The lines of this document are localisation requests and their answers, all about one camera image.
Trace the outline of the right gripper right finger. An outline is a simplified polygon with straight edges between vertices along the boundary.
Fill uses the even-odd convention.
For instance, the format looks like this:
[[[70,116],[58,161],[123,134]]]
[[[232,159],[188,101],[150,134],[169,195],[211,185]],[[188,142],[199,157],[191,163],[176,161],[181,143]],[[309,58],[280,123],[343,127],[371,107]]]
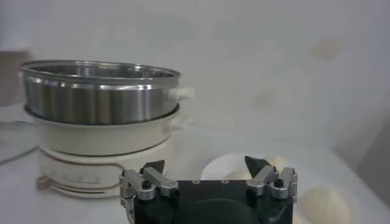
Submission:
[[[284,167],[281,172],[265,159],[251,156],[244,157],[251,179],[246,185],[255,192],[255,195],[263,196],[266,191],[275,199],[297,198],[297,172],[291,167]]]

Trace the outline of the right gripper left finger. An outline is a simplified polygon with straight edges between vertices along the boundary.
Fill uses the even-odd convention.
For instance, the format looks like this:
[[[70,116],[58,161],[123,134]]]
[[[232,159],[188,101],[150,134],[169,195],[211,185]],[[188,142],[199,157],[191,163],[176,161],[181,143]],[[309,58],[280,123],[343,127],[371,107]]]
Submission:
[[[177,198],[179,182],[171,180],[162,174],[165,161],[159,160],[146,163],[139,172],[133,169],[125,170],[119,176],[119,193],[122,199],[138,198],[141,201],[153,200],[157,194]]]

